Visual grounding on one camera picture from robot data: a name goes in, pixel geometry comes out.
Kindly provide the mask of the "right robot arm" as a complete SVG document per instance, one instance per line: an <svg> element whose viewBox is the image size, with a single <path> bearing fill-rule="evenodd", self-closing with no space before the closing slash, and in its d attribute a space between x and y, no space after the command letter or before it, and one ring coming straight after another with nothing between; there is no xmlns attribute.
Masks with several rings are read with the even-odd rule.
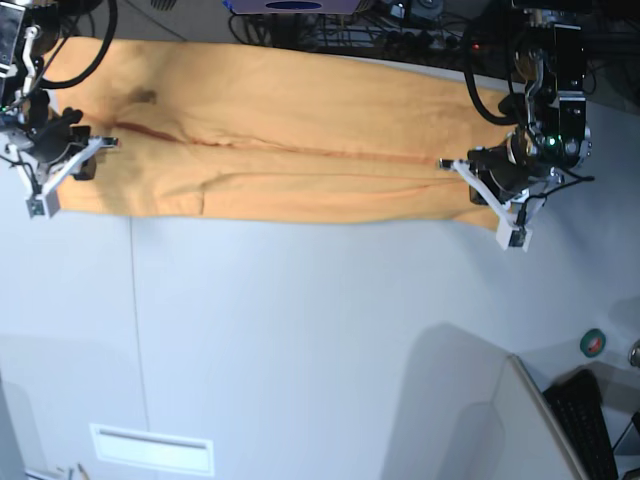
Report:
<svg viewBox="0 0 640 480"><path fill-rule="evenodd" d="M84 113L51 108L50 93L87 80L103 62L115 37L118 4L107 3L108 23L98 53L75 77L47 78L65 51L79 20L98 1L3 1L1 3L1 160L25 175L36 195L69 175L92 179L95 153L114 140L94 136L82 123Z"/></svg>

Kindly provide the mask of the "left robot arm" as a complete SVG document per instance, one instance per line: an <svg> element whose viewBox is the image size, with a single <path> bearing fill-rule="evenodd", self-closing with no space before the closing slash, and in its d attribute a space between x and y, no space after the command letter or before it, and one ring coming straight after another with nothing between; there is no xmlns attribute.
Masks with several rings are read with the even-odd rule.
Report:
<svg viewBox="0 0 640 480"><path fill-rule="evenodd" d="M501 203L577 168L590 153L577 18L591 10L589 1L491 1L463 33L463 73L476 111L513 129L498 146L468 154L472 173ZM500 102L498 114L483 104L475 83L472 53L479 40L503 47L506 75L525 82L522 93Z"/></svg>

